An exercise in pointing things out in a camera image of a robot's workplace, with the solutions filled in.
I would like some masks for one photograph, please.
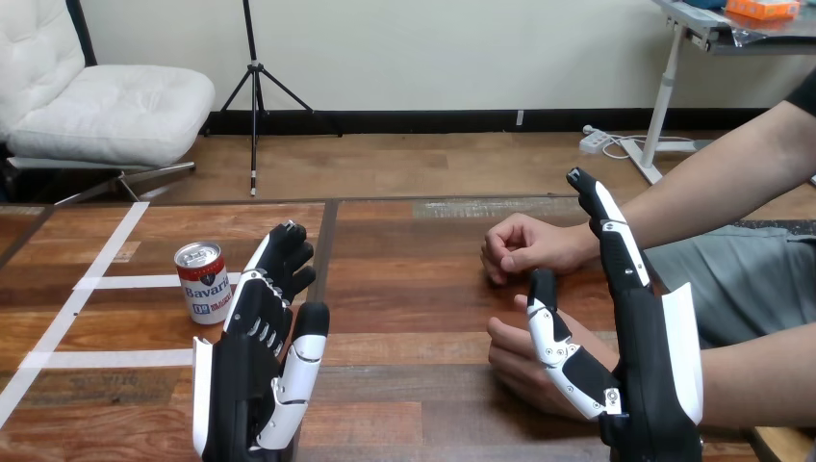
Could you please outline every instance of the white armchair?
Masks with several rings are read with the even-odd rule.
[[[153,65],[85,67],[65,0],[0,0],[0,144],[26,168],[116,168],[62,201],[193,169],[192,146],[215,97],[203,74]]]

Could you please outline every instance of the gray shorts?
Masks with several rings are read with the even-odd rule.
[[[670,291],[691,282],[702,347],[816,321],[816,236],[726,226],[646,256]]]

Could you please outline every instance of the human hand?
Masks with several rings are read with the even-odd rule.
[[[516,295],[514,304],[516,308],[526,310],[527,297]],[[573,332],[572,342],[581,345],[612,371],[618,364],[618,354],[573,317],[561,310],[558,314]],[[513,393],[546,414],[585,421],[547,376],[544,365],[536,356],[529,332],[496,318],[488,321],[487,332],[491,337],[488,360],[498,379]]]
[[[485,234],[481,260],[488,277],[505,284],[507,275],[532,268],[570,272],[599,254],[589,226],[553,226],[514,214]]]

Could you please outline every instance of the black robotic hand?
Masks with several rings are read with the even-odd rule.
[[[567,175],[600,240],[600,260],[615,305],[620,362],[607,371],[556,310],[555,276],[533,273],[530,334],[545,371],[588,419],[597,419],[613,459],[700,461],[702,372],[691,288],[654,295],[643,256],[609,191],[580,168]]]
[[[276,226],[242,273],[214,345],[194,339],[193,442],[207,462],[288,461],[325,350],[329,311],[291,301],[315,280],[300,269],[314,250],[306,230]]]
[[[315,250],[306,241],[306,228],[289,220],[269,231],[243,271],[261,271],[280,290],[281,298],[292,303],[297,294],[315,282],[312,267],[300,269],[314,255]]]

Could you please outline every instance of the forearm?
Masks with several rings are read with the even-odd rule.
[[[816,323],[702,352],[702,423],[816,425]]]
[[[623,207],[641,247],[719,228],[816,170],[816,117],[782,102],[681,163]]]

